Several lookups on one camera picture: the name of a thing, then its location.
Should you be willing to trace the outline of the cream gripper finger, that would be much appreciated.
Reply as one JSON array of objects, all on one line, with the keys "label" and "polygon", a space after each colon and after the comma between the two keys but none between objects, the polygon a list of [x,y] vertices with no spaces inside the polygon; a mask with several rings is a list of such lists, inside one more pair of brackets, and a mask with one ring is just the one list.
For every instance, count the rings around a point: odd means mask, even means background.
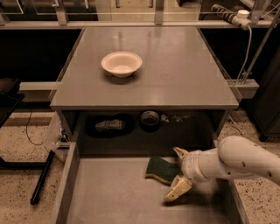
[{"label": "cream gripper finger", "polygon": [[189,152],[185,149],[181,149],[179,147],[174,147],[173,150],[176,152],[176,154],[178,155],[178,157],[181,159],[181,160],[184,160],[187,155],[189,154]]},{"label": "cream gripper finger", "polygon": [[193,183],[186,177],[177,175],[172,181],[169,190],[164,196],[165,202],[172,202],[188,192],[192,188]]}]

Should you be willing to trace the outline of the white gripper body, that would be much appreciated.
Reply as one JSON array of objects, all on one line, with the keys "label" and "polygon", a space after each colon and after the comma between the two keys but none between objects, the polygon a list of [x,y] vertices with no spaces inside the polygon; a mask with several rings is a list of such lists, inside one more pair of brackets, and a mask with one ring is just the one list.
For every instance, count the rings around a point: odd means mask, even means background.
[{"label": "white gripper body", "polygon": [[202,151],[185,152],[181,162],[181,171],[193,183],[207,182],[208,179],[200,169],[200,156]]}]

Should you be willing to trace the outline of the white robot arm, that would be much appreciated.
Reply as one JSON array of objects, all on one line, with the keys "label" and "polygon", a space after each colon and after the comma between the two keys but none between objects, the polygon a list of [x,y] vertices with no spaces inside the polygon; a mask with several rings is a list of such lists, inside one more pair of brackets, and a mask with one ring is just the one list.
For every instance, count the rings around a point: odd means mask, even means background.
[{"label": "white robot arm", "polygon": [[193,184],[210,179],[242,179],[261,176],[280,185],[280,157],[241,136],[222,139],[217,148],[188,152],[179,147],[181,174],[164,196],[171,202],[188,192]]}]

